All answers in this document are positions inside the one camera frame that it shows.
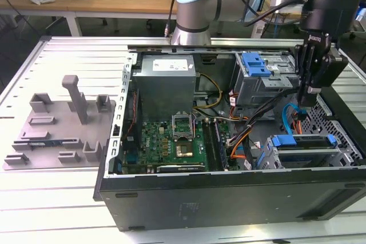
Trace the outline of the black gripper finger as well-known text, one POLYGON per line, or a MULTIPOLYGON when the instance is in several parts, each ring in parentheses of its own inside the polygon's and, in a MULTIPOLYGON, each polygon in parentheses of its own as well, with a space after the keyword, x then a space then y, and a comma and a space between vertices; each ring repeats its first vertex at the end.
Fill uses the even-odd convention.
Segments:
POLYGON ((295 61, 296 61, 296 74, 299 78, 299 89, 297 92, 297 101, 299 106, 305 106, 305 69, 307 65, 307 44, 296 45, 295 47, 295 61))
POLYGON ((324 76, 329 65, 329 56, 323 55, 317 59, 311 59, 306 67, 306 107, 312 107, 316 103, 316 97, 327 84, 324 76))

